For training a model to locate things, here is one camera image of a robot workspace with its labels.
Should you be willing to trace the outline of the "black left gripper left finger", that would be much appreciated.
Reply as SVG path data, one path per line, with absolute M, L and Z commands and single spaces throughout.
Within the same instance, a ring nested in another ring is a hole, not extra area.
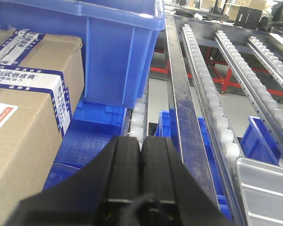
M 114 137 L 76 173 L 21 200 L 8 226 L 135 226 L 140 147 Z

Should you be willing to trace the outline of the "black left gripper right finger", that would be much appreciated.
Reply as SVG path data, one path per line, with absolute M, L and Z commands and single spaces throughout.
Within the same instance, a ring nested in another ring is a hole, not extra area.
M 170 138 L 147 137 L 142 146 L 142 191 L 158 202 L 157 226 L 232 226 L 218 207 L 208 165 L 197 181 L 183 164 Z

